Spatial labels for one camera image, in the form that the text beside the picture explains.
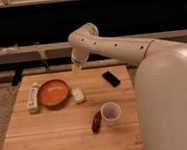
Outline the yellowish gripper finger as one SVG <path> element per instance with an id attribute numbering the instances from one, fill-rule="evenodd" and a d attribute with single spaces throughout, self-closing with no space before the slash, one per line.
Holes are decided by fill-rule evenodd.
<path id="1" fill-rule="evenodd" d="M 80 71 L 81 68 L 82 68 L 82 66 L 81 66 L 81 64 L 79 64 L 79 63 L 74 63 L 74 64 L 72 64 L 72 66 L 71 66 L 71 70 L 72 70 L 73 72 L 74 72 L 74 71 Z"/>

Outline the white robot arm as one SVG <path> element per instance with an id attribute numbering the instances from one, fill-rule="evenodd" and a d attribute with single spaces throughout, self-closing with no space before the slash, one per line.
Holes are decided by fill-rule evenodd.
<path id="1" fill-rule="evenodd" d="M 187 150 L 187 44 L 100 37 L 92 23 L 70 33 L 68 42 L 75 63 L 96 53 L 138 68 L 134 87 L 143 150 Z"/>

